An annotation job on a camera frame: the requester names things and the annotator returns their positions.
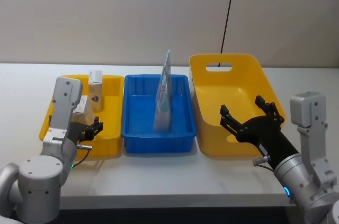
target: blue plastic tray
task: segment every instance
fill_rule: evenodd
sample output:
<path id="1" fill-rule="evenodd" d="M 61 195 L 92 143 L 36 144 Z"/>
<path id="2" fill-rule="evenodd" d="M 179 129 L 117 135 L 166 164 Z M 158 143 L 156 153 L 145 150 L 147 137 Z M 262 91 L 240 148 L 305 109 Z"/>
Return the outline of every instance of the blue plastic tray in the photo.
<path id="1" fill-rule="evenodd" d="M 153 132 L 155 95 L 160 75 L 125 77 L 122 136 L 127 153 L 188 153 L 197 128 L 186 76 L 172 75 L 172 130 Z"/>

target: blue led light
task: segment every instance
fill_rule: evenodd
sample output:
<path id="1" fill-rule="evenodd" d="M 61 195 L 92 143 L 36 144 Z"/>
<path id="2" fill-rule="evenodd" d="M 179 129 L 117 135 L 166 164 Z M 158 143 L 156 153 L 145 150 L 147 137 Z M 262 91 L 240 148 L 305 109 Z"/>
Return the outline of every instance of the blue led light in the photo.
<path id="1" fill-rule="evenodd" d="M 290 196 L 291 196 L 291 193 L 290 193 L 289 189 L 288 189 L 287 187 L 284 186 L 284 190 L 285 190 L 285 192 L 286 192 L 286 195 L 287 195 L 288 197 L 290 197 Z"/>

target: black cable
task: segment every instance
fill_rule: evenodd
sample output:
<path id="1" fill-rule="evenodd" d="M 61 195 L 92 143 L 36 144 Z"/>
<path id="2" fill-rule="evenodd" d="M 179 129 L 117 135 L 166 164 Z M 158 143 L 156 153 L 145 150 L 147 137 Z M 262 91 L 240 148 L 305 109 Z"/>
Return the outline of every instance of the black cable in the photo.
<path id="1" fill-rule="evenodd" d="M 266 167 L 266 166 L 263 166 L 263 165 L 256 165 L 256 167 L 263 167 L 263 168 L 268 169 L 269 171 L 274 172 L 273 169 L 271 169 L 270 167 Z"/>
<path id="2" fill-rule="evenodd" d="M 228 10 L 227 10 L 227 16 L 226 16 L 226 23 L 225 23 L 225 29 L 224 29 L 224 37 L 222 38 L 222 44 L 221 44 L 221 51 L 220 53 L 222 53 L 222 50 L 224 48 L 224 41 L 225 41 L 225 35 L 226 35 L 226 28 L 227 28 L 227 23 L 228 23 L 228 16 L 229 16 L 229 10 L 231 8 L 231 2 L 232 0 L 229 0 L 229 3 L 228 3 Z"/>
<path id="3" fill-rule="evenodd" d="M 87 150 L 85 157 L 82 160 L 80 160 L 77 164 L 74 164 L 72 168 L 75 168 L 76 166 L 80 165 L 88 157 L 89 154 L 90 154 L 90 150 Z"/>

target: yellow bin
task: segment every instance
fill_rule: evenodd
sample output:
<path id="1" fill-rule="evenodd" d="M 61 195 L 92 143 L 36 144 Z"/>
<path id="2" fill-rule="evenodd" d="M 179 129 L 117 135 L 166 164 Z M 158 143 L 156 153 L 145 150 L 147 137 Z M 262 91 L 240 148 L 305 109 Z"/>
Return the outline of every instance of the yellow bin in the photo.
<path id="1" fill-rule="evenodd" d="M 216 63 L 225 68 L 207 70 Z M 190 88 L 198 127 L 201 151 L 210 157 L 256 156 L 255 146 L 239 143 L 220 125 L 220 107 L 226 105 L 240 123 L 264 115 L 254 103 L 257 95 L 266 102 L 275 102 L 280 114 L 285 113 L 256 58 L 245 54 L 200 54 L 190 57 Z"/>
<path id="2" fill-rule="evenodd" d="M 88 75 L 67 75 L 64 77 L 81 80 L 82 95 L 88 95 Z M 102 110 L 94 113 L 99 121 L 104 123 L 103 130 L 95 136 L 93 141 L 84 141 L 84 145 L 93 146 L 87 159 L 100 160 L 113 158 L 120 154 L 122 146 L 121 116 L 123 99 L 123 77 L 102 76 Z M 53 105 L 50 103 L 39 138 L 43 140 L 49 128 L 49 116 L 53 114 Z M 78 150 L 77 159 L 85 156 L 87 151 Z"/>

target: table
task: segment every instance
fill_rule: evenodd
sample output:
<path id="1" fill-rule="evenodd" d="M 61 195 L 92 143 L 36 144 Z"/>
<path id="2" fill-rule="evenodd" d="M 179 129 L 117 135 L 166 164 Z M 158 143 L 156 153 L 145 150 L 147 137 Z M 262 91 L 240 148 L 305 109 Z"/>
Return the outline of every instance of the table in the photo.
<path id="1" fill-rule="evenodd" d="M 160 74 L 160 66 L 96 66 L 0 64 L 0 167 L 38 155 L 38 134 L 60 75 Z M 290 123 L 289 98 L 318 91 L 327 97 L 327 157 L 339 174 L 339 69 L 264 68 L 285 112 L 283 133 L 300 150 L 300 135 Z M 188 67 L 172 67 L 173 74 L 188 75 Z M 119 158 L 84 162 L 73 169 L 62 187 L 62 209 L 145 207 L 288 206 L 272 172 L 253 167 L 251 159 L 210 159 L 197 143 L 188 155 Z"/>

